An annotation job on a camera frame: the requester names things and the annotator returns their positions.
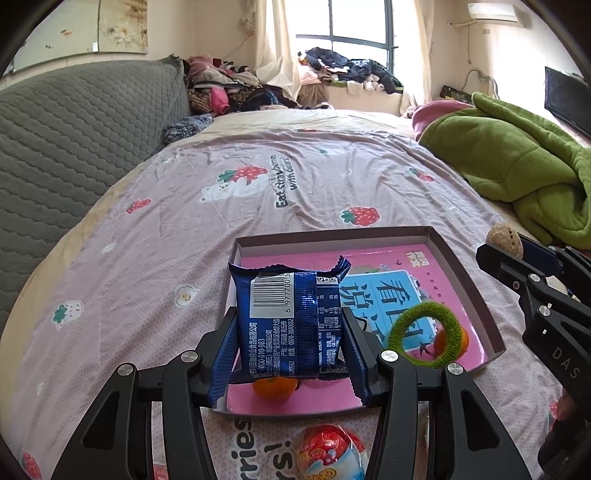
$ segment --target green hair tie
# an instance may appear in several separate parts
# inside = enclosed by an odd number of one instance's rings
[[[407,354],[404,351],[404,348],[402,348],[404,333],[413,322],[416,322],[422,317],[436,319],[441,325],[443,325],[443,328],[445,328],[445,350],[433,362],[419,360],[418,358]],[[392,330],[390,330],[388,348],[402,355],[418,367],[443,368],[447,364],[456,361],[460,355],[462,349],[462,327],[460,327],[460,323],[457,321],[456,316],[445,305],[435,301],[420,303],[409,308],[396,319],[396,322],[392,325]]]

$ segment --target red foil wrapper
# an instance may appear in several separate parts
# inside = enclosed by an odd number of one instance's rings
[[[318,425],[303,432],[297,463],[305,480],[362,480],[368,456],[352,432],[337,425]]]

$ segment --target ball of yarn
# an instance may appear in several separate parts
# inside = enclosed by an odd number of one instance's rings
[[[494,245],[514,257],[523,259],[523,244],[514,228],[506,223],[495,224],[486,236],[486,243]]]

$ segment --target bedsheet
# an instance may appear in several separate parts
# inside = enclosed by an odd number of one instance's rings
[[[540,472],[537,450],[560,388],[521,342],[517,296],[476,265],[475,249],[499,215],[408,138],[414,136],[410,124],[402,127],[407,136],[393,134],[400,119],[339,111],[296,115],[223,117],[228,120],[166,148],[112,188],[30,278],[0,342],[0,420],[13,453],[34,459],[43,478],[117,365],[166,363],[215,327],[236,237],[364,228],[343,222],[342,212],[352,206],[375,208],[373,226],[433,225],[465,265],[508,347],[476,382],[532,474]],[[294,175],[281,187],[274,167],[286,162]],[[179,301],[180,287],[188,300]],[[295,434],[319,422],[202,413],[220,479],[240,475],[241,438],[255,442],[249,478],[280,478],[277,471],[295,477],[293,457],[281,469],[272,460],[291,455]],[[323,421],[356,431],[370,449],[377,419],[374,409]],[[164,475],[158,404],[152,430],[154,463]],[[419,443],[417,475],[426,458],[422,436]],[[279,444],[265,453],[264,446]]]

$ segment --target curtain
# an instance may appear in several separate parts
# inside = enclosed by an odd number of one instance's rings
[[[434,0],[394,2],[394,74],[404,85],[400,114],[431,101],[431,38]]]
[[[249,0],[243,24],[254,23],[256,36],[255,74],[263,84],[280,87],[296,101],[300,91],[297,57],[292,48],[296,36],[287,23],[287,0]]]

